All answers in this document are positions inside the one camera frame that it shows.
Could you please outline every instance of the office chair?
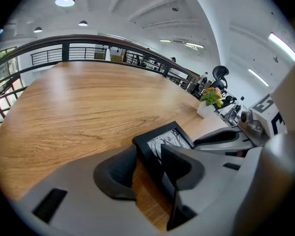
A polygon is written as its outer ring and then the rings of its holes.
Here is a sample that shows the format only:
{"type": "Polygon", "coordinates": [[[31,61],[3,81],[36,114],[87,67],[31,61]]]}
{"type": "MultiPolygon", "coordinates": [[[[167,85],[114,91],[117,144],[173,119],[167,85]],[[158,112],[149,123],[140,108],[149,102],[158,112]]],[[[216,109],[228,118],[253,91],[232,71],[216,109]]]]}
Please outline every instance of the office chair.
{"type": "Polygon", "coordinates": [[[218,109],[222,109],[222,108],[225,108],[225,107],[228,107],[229,105],[234,104],[235,101],[237,101],[237,98],[228,95],[228,96],[226,96],[226,98],[223,99],[222,101],[223,101],[223,105],[222,105],[221,107],[218,107],[216,104],[212,104],[213,107],[214,107],[216,110],[218,110],[218,109]]]}
{"type": "Polygon", "coordinates": [[[211,84],[210,87],[211,88],[219,88],[221,90],[226,89],[228,87],[228,85],[227,85],[227,81],[224,77],[226,75],[228,75],[229,73],[230,73],[229,70],[225,66],[223,66],[223,65],[216,66],[212,71],[215,81],[211,84]]]}

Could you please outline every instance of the light fixture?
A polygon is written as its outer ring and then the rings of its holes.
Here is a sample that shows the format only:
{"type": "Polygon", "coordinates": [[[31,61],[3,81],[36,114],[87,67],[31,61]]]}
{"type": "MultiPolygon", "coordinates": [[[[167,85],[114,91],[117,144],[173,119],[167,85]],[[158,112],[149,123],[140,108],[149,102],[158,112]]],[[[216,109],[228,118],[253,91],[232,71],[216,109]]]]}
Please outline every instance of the light fixture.
{"type": "Polygon", "coordinates": [[[188,47],[190,47],[190,48],[193,49],[193,50],[197,50],[197,47],[195,47],[195,46],[193,46],[193,45],[187,45],[187,44],[185,44],[185,46],[188,46],[188,47]]]}
{"type": "Polygon", "coordinates": [[[263,78],[261,78],[261,77],[260,77],[258,74],[256,74],[253,70],[249,69],[248,71],[251,72],[253,75],[255,75],[259,80],[261,80],[262,83],[265,84],[267,87],[269,86],[268,83],[265,82],[265,81],[263,80],[263,78]]]}
{"type": "Polygon", "coordinates": [[[56,0],[55,4],[61,7],[69,7],[74,5],[75,0],[56,0]]]}
{"type": "Polygon", "coordinates": [[[192,45],[192,46],[196,46],[196,47],[204,48],[203,45],[197,45],[197,44],[192,44],[192,43],[186,43],[186,45],[192,45]]]}
{"type": "Polygon", "coordinates": [[[43,29],[41,27],[36,27],[34,30],[35,33],[42,32],[42,31],[43,29]]]}
{"type": "Polygon", "coordinates": [[[87,23],[87,21],[82,20],[82,21],[79,23],[79,26],[88,26],[88,23],[87,23]]]}
{"type": "Polygon", "coordinates": [[[269,36],[269,39],[272,40],[279,47],[281,47],[295,61],[295,52],[287,44],[285,44],[281,39],[275,36],[272,32],[269,36]]]}

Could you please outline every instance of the potted plant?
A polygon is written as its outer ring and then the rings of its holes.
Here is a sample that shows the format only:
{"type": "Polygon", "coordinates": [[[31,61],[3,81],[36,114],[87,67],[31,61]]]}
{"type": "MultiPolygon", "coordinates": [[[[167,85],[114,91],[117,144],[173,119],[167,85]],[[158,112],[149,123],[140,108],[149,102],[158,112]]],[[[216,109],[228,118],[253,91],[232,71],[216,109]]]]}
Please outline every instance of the potted plant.
{"type": "Polygon", "coordinates": [[[222,94],[219,88],[208,88],[200,98],[200,104],[197,110],[197,114],[203,118],[214,115],[215,108],[212,104],[216,104],[218,107],[223,105],[222,94]]]}

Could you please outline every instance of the black railing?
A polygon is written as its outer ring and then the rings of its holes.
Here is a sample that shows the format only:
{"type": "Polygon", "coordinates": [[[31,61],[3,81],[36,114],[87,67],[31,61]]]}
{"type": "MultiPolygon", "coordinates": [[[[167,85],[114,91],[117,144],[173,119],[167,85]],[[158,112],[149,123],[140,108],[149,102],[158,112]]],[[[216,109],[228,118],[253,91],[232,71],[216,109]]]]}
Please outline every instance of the black railing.
{"type": "MultiPolygon", "coordinates": [[[[14,88],[13,83],[16,80],[21,81],[21,74],[44,67],[55,65],[58,62],[65,61],[76,61],[76,60],[88,60],[96,62],[108,62],[105,61],[106,49],[95,48],[95,47],[70,47],[70,44],[99,44],[109,47],[121,48],[124,52],[122,56],[119,56],[118,62],[111,61],[116,64],[124,64],[133,66],[136,68],[149,70],[155,73],[159,73],[164,77],[169,77],[172,81],[178,85],[185,83],[190,85],[193,81],[197,81],[198,75],[187,70],[186,68],[176,64],[168,58],[146,49],[142,46],[104,36],[97,35],[63,35],[40,39],[29,44],[20,46],[11,52],[8,52],[5,56],[0,59],[0,100],[14,95],[18,98],[20,92],[27,88],[27,85],[20,83],[20,88],[14,88]],[[38,50],[49,46],[62,45],[62,48],[49,49],[46,51],[37,52],[31,54],[32,67],[23,68],[22,70],[16,71],[10,74],[8,62],[9,60],[20,56],[24,53],[38,50]],[[187,75],[187,78],[181,78],[170,72],[171,69],[175,69],[187,75]]],[[[5,117],[5,111],[9,108],[0,108],[0,115],[2,118],[5,117]]]]}
{"type": "Polygon", "coordinates": [[[31,54],[32,65],[44,64],[52,61],[62,60],[62,48],[51,49],[31,54]]]}
{"type": "MultiPolygon", "coordinates": [[[[106,48],[69,47],[69,60],[104,60],[105,55],[106,48]]],[[[44,64],[53,61],[62,61],[62,48],[56,48],[31,54],[32,65],[44,64]]]]}

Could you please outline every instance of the wood grain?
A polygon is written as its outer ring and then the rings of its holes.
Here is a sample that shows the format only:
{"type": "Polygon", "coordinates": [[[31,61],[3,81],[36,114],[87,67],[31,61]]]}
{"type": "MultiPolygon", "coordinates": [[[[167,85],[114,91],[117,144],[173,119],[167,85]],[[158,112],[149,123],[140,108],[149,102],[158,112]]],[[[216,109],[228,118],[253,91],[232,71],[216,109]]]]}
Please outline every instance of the wood grain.
{"type": "MultiPolygon", "coordinates": [[[[176,121],[194,140],[224,127],[202,119],[198,100],[159,74],[111,63],[64,62],[33,82],[0,128],[0,187],[12,199],[59,166],[131,144],[134,136],[176,121]]],[[[160,230],[171,205],[138,162],[137,206],[160,230]]]]}

